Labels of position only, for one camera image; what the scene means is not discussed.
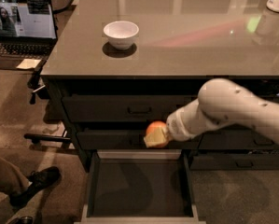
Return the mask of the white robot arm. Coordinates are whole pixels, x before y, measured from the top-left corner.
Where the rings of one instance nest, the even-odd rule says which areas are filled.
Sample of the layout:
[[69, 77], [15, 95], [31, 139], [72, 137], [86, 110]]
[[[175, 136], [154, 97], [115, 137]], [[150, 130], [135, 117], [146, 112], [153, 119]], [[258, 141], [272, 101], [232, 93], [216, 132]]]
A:
[[233, 124], [252, 129], [279, 145], [279, 104], [224, 78], [207, 81], [197, 99], [178, 108], [164, 122], [151, 123], [144, 142], [147, 147], [165, 147], [171, 141], [188, 141]]

